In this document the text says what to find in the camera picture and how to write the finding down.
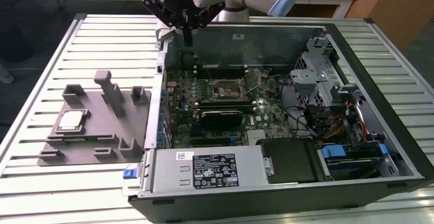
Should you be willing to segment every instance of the gray plastic post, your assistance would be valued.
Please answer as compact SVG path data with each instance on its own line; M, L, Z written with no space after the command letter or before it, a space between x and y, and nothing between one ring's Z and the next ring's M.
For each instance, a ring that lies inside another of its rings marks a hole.
M134 86L131 88L131 99L135 105L148 103L147 93L143 86Z
M110 81L111 72L108 70L98 70L95 73L94 81L102 86L106 99L115 112L116 117L124 117L124 109L122 107L122 101L119 93L115 90L115 85Z
M62 97L70 106L82 105L79 96L86 95L80 84L68 84L63 90Z
M127 145L124 139L120 139L118 150L122 153L123 157L134 157L142 152L135 138L131 140L131 145Z

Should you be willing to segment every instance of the gray plastic block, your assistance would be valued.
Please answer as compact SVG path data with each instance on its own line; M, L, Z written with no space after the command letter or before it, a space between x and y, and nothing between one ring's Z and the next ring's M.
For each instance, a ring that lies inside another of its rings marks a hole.
M94 81L102 86L104 92L104 99L108 101L116 117L124 116L124 109L122 106L123 96L119 87L111 83L111 72L108 70L98 70Z
M43 150L38 157L44 161L62 161L64 153L59 149Z
M134 86L131 88L131 99L134 104L150 103L144 87Z
M98 159L110 159L116 158L116 153L111 147L94 148L94 156Z
M142 150L135 138L131 140L130 145L127 145L124 139L120 139L118 150L124 157L134 157L135 155L142 154Z
M62 97L70 105L80 105L79 96L86 95L84 89L79 84L70 84L67 85L66 89L63 90Z
M76 97L71 97L72 104L63 105L38 164L55 166L139 162L143 156L151 92L139 86L132 91L119 90L118 94L118 89L112 86L118 101L123 101L124 116L118 117L111 103L103 99L104 93L84 92L79 88L76 85L66 88L66 94ZM59 128L66 113L66 127Z

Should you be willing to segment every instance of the blue latch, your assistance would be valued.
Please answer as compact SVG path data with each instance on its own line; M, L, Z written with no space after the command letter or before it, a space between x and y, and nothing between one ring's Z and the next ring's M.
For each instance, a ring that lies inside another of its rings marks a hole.
M385 144L379 144L379 150L381 150L381 153L382 153L383 155L385 155L385 154L389 154L389 150L388 150Z
M135 179L135 178L138 178L138 168L124 169L123 178L124 179Z
M343 146L341 145L327 145L321 149L321 152L325 158L346 156Z

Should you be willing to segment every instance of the aluminum slotted table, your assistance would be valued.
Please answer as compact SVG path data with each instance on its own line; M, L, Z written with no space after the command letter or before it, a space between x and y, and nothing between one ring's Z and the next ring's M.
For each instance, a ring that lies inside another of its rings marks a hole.
M2 223L147 223L120 190L122 171L128 164L39 167L36 161L63 105L67 84L98 89L95 71L110 69L120 88L142 85L152 90L156 21L144 15L76 16L0 145ZM254 17L251 21L335 23L413 137L434 160L434 90L377 25L362 19ZM351 81L349 70L342 70ZM202 223L430 223L433 206L434 190L428 187L362 208Z

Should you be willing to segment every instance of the warning label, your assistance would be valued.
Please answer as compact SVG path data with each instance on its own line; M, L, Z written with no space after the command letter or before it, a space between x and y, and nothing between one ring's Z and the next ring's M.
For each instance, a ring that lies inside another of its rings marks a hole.
M197 189L239 186L235 154L195 155L193 169Z

